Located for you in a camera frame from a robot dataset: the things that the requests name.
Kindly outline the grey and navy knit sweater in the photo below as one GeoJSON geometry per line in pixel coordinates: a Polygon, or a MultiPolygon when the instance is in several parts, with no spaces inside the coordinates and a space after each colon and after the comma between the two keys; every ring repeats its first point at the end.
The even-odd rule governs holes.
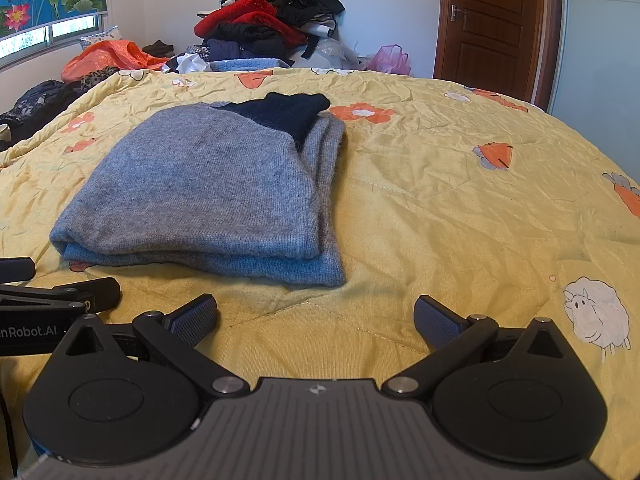
{"type": "Polygon", "coordinates": [[[100,161],[51,243],[98,266],[178,263],[340,286],[331,214],[344,131],[320,93],[160,110],[100,161]]]}

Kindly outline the dark patterned clothes heap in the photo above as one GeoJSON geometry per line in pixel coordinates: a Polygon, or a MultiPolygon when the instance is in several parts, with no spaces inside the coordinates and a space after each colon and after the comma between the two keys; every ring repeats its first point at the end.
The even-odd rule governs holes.
{"type": "Polygon", "coordinates": [[[50,79],[27,90],[14,107],[1,114],[1,151],[31,138],[80,96],[117,72],[117,67],[107,66],[67,84],[50,79]]]}

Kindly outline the pile of dark red clothes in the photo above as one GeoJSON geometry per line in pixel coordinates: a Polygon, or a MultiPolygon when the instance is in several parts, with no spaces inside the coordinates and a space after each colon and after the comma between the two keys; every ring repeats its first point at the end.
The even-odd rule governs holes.
{"type": "Polygon", "coordinates": [[[194,35],[213,54],[233,48],[290,64],[293,54],[308,60],[332,38],[344,12],[340,0],[220,0],[219,9],[200,16],[194,35]]]}

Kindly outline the yellow cartoon print quilt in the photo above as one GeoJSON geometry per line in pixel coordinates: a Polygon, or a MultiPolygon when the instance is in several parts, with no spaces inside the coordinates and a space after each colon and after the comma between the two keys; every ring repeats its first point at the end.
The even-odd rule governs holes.
{"type": "Polygon", "coordinates": [[[219,325],[201,352],[262,376],[383,380],[427,354],[416,298],[522,327],[562,330],[608,406],[593,453],[613,479],[639,473],[639,185],[533,105],[453,82],[367,72],[123,72],[1,156],[1,252],[35,284],[102,278],[49,243],[58,215],[108,151],[158,110],[321,93],[346,127],[333,220],[337,289],[294,289],[184,266],[116,268],[128,322],[209,292],[219,325]]]}

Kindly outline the orange plastic bag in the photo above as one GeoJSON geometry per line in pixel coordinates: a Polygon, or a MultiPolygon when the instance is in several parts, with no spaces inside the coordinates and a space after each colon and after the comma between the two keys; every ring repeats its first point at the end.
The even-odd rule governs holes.
{"type": "Polygon", "coordinates": [[[61,72],[63,82],[81,79],[97,70],[114,66],[119,70],[159,70],[168,58],[157,58],[133,41],[103,40],[82,50],[67,62],[61,72]]]}

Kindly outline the white crumpled cloth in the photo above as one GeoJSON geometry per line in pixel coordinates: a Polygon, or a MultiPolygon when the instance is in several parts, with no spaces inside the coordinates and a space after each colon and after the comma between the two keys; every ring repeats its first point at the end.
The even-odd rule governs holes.
{"type": "Polygon", "coordinates": [[[209,62],[204,61],[196,53],[183,53],[182,55],[176,55],[173,58],[170,58],[160,68],[160,71],[164,74],[203,73],[210,72],[211,70],[209,62]]]}

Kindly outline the floral white pillow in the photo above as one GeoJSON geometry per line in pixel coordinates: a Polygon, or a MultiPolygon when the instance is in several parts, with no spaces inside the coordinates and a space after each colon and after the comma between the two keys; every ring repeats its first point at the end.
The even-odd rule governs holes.
{"type": "Polygon", "coordinates": [[[109,29],[101,30],[100,32],[95,32],[89,36],[80,36],[78,38],[82,50],[86,50],[88,47],[98,44],[99,42],[112,40],[122,40],[122,34],[117,25],[109,29]]]}

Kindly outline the light blue fleece blanket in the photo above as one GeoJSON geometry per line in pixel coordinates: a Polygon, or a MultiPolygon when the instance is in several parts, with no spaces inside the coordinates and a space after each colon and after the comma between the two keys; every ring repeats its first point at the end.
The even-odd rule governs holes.
{"type": "Polygon", "coordinates": [[[290,68],[291,65],[280,58],[234,58],[209,63],[213,72],[259,72],[272,68],[290,68]]]}

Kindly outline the clear plastic bag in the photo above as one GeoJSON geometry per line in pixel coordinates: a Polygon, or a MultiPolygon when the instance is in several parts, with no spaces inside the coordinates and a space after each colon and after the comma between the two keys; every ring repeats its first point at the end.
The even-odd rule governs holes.
{"type": "Polygon", "coordinates": [[[334,68],[334,70],[359,70],[360,62],[356,53],[341,41],[333,38],[320,38],[314,52],[305,58],[305,47],[300,47],[290,54],[293,67],[296,68],[334,68]]]}

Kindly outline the pink plastic bag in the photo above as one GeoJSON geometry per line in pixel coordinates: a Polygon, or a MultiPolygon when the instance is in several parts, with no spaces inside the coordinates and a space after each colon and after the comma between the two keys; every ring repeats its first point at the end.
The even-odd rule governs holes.
{"type": "Polygon", "coordinates": [[[399,44],[380,47],[378,52],[366,63],[364,69],[395,75],[409,75],[411,73],[409,55],[399,44]]]}

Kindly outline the brown wooden door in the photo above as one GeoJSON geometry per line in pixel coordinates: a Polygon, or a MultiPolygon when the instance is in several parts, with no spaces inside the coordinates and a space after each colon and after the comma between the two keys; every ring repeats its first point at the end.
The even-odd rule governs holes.
{"type": "Polygon", "coordinates": [[[563,0],[440,0],[434,77],[546,110],[563,0]]]}

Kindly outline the window with grey frame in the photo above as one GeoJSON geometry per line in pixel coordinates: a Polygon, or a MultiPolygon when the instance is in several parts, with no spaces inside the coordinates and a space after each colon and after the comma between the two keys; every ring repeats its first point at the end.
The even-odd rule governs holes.
{"type": "Polygon", "coordinates": [[[100,32],[101,14],[86,14],[44,26],[34,27],[1,39],[1,68],[47,53],[57,48],[76,44],[81,36],[100,32]]]}

